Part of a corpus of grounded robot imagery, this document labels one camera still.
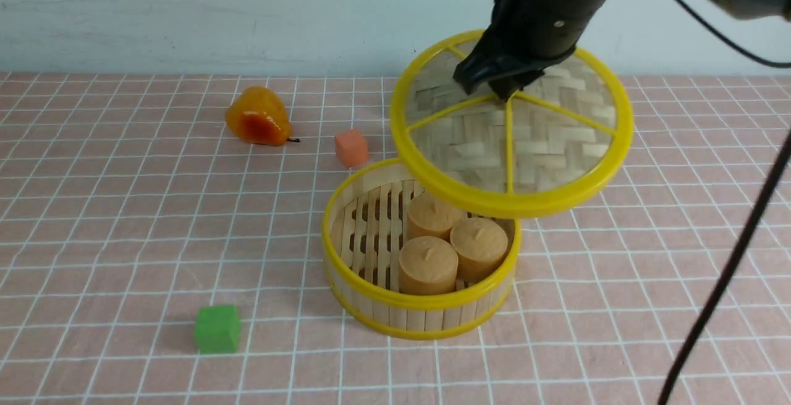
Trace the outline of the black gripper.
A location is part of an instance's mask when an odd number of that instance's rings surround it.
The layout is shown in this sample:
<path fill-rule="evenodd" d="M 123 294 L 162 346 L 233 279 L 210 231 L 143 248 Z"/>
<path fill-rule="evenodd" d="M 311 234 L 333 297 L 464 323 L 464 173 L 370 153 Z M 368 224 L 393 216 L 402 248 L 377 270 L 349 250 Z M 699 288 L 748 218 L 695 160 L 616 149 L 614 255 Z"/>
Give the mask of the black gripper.
<path fill-rule="evenodd" d="M 453 72 L 466 95 L 489 85 L 502 101 L 573 52 L 607 0 L 495 0 L 481 43 Z"/>

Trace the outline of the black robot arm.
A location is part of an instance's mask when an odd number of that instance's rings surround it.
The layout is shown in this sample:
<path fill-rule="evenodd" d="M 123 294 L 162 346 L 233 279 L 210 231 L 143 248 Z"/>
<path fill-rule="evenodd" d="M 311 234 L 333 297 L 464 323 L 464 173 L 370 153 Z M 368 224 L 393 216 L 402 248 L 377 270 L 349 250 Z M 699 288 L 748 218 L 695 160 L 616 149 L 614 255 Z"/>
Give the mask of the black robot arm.
<path fill-rule="evenodd" d="M 735 19 L 789 19 L 789 0 L 709 0 Z M 542 77 L 562 63 L 606 0 L 494 0 L 491 23 L 453 79 L 466 94 L 487 84 L 498 98 Z"/>

